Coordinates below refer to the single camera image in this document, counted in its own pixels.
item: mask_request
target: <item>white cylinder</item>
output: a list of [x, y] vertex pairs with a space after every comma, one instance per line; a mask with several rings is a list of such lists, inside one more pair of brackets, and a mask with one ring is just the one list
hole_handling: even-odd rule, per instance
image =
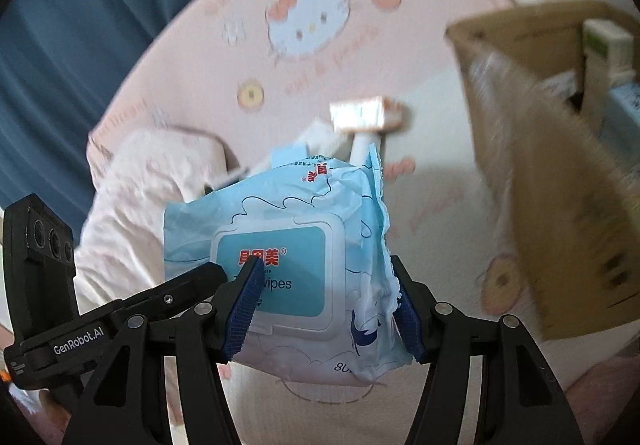
[[362, 166], [369, 154], [370, 144], [375, 144], [380, 150], [380, 133], [376, 132], [358, 132], [353, 136], [353, 146], [351, 147], [351, 156], [349, 163], [356, 167]]

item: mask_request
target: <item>baby wipes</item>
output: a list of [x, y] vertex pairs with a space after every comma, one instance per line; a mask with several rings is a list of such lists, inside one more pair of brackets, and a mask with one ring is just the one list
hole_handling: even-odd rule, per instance
[[166, 278], [213, 261], [233, 281], [258, 255], [264, 290], [234, 361], [285, 380], [371, 385], [412, 361], [392, 322], [388, 227], [374, 145], [363, 167], [312, 156], [169, 204]]

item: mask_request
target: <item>hello kitty face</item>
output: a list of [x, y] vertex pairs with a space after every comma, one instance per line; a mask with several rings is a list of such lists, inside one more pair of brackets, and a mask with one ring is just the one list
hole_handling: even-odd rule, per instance
[[348, 0], [278, 0], [266, 12], [271, 46], [281, 57], [310, 56], [340, 34], [349, 14]]

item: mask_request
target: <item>blue curtain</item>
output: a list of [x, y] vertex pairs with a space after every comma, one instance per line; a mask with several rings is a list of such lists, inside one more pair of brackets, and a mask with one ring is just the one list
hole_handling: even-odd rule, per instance
[[13, 0], [0, 18], [0, 206], [38, 194], [76, 241], [94, 187], [89, 131], [191, 0]]

